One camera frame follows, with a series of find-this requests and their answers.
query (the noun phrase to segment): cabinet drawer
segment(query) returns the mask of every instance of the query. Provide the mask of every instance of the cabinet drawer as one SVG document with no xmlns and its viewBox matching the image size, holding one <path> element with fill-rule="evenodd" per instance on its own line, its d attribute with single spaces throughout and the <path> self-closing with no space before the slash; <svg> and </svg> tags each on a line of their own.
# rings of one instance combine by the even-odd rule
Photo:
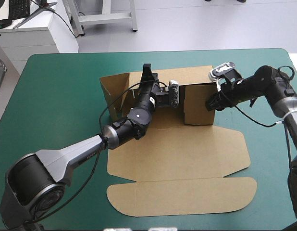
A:
<svg viewBox="0 0 297 231">
<path fill-rule="evenodd" d="M 55 42 L 48 30 L 0 33 L 1 47 L 22 47 L 36 45 L 55 45 Z"/>
<path fill-rule="evenodd" d="M 55 45 L 3 47 L 2 49 L 11 61 L 28 60 L 28 58 L 33 54 L 59 53 Z"/>
<path fill-rule="evenodd" d="M 18 73 L 20 75 L 23 72 L 23 69 L 24 69 L 26 63 L 27 63 L 27 60 L 23 60 L 23 61 L 12 61 L 12 64 L 14 65 L 15 69 L 18 71 Z"/>
</svg>

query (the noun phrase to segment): white cable tie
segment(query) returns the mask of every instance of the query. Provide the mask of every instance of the white cable tie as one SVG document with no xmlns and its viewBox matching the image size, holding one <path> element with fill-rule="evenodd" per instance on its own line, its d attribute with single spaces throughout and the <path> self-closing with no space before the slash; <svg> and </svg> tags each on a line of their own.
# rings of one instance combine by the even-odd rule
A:
<svg viewBox="0 0 297 231">
<path fill-rule="evenodd" d="M 217 84 L 217 91 L 220 92 L 221 91 L 221 84 L 220 84 L 220 79 L 219 78 L 216 80 L 216 84 Z"/>
<path fill-rule="evenodd" d="M 276 124 L 282 124 L 283 121 L 285 120 L 285 118 L 286 118 L 289 114 L 292 114 L 292 113 L 294 113 L 294 112 L 297 112 L 297 109 L 293 109 L 293 110 L 289 111 L 288 113 L 286 113 L 286 114 L 282 117 L 281 120 L 279 120 L 279 121 L 277 121 L 277 122 L 275 122 L 275 123 L 276 123 Z"/>
</svg>

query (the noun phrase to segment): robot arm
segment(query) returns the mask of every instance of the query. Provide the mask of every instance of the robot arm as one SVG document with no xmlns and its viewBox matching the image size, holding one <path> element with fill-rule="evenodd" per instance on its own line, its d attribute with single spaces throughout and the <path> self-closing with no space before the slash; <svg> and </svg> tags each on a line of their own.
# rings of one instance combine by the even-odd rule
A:
<svg viewBox="0 0 297 231">
<path fill-rule="evenodd" d="M 115 149 L 125 142 L 142 138 L 157 107 L 178 107 L 179 86 L 171 80 L 161 87 L 150 64 L 144 64 L 137 102 L 129 114 L 103 128 L 97 135 L 60 150 L 39 150 L 18 160 L 6 173 L 0 205 L 8 229 L 40 230 L 32 223 L 63 197 L 71 185 L 73 170 L 106 148 Z"/>
<path fill-rule="evenodd" d="M 206 102 L 206 108 L 220 111 L 248 100 L 252 107 L 258 97 L 265 96 L 274 114 L 283 119 L 297 149 L 297 94 L 289 84 L 294 70 L 288 77 L 280 69 L 262 66 L 253 76 L 243 79 L 232 62 L 218 66 L 210 72 L 210 79 L 217 82 L 218 92 Z M 288 187 L 297 218 L 297 156 L 291 162 Z"/>
</svg>

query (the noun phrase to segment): white desk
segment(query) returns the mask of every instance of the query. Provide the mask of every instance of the white desk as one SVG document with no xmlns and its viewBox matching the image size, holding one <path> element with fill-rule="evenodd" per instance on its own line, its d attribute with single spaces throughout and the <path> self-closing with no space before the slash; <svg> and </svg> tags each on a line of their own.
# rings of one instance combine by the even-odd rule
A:
<svg viewBox="0 0 297 231">
<path fill-rule="evenodd" d="M 62 0 L 52 8 L 71 25 L 62 3 Z M 31 4 L 30 12 L 34 12 L 38 6 Z M 7 19 L 9 1 L 6 0 L 0 8 L 0 19 Z M 17 71 L 21 74 L 28 58 L 33 54 L 45 53 L 77 53 L 78 44 L 65 23 L 52 12 L 42 12 L 19 28 L 13 26 L 22 21 L 14 20 L 11 26 L 0 29 L 0 46 L 11 60 Z"/>
<path fill-rule="evenodd" d="M 137 32 L 137 21 L 136 21 L 136 8 L 135 0 L 129 0 L 130 12 L 124 13 L 111 13 L 111 0 L 102 0 L 102 13 L 94 15 L 79 15 L 79 10 L 75 0 L 67 0 L 71 9 L 78 33 L 83 35 L 83 26 L 86 25 L 97 25 L 107 23 L 119 23 L 124 21 L 132 21 L 133 31 Z"/>
</svg>

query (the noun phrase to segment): white label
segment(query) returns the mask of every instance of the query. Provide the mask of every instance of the white label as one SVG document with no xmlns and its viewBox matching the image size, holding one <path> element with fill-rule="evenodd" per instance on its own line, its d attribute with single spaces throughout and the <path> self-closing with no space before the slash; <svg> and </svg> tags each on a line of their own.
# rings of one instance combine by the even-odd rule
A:
<svg viewBox="0 0 297 231">
<path fill-rule="evenodd" d="M 236 85 L 241 84 L 242 81 L 244 81 L 244 80 L 242 79 L 242 80 L 238 81 Z"/>
<path fill-rule="evenodd" d="M 149 100 L 154 104 L 154 107 L 155 107 L 155 100 L 153 97 L 150 97 Z"/>
</svg>

